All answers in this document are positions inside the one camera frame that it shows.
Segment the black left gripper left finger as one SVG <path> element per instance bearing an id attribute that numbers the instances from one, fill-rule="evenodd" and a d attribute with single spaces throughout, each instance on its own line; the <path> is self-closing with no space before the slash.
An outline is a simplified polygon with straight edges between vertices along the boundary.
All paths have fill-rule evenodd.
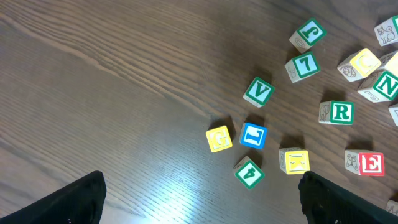
<path id="1" fill-rule="evenodd" d="M 96 170 L 1 218 L 1 224 L 99 224 L 105 198 L 104 176 Z"/>

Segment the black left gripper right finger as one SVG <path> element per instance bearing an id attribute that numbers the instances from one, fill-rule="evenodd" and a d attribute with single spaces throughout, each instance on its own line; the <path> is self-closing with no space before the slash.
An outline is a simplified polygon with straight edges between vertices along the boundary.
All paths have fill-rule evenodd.
<path id="1" fill-rule="evenodd" d="M 397 216 L 328 179 L 306 171 L 298 185 L 302 212 L 309 224 L 394 224 Z"/>

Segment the red A wooden block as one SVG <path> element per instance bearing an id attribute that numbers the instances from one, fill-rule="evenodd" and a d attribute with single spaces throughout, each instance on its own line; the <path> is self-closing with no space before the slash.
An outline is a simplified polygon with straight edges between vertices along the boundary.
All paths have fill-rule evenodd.
<path id="1" fill-rule="evenodd" d="M 398 216 L 398 202 L 389 200 L 387 202 L 385 210 L 393 215 Z"/>

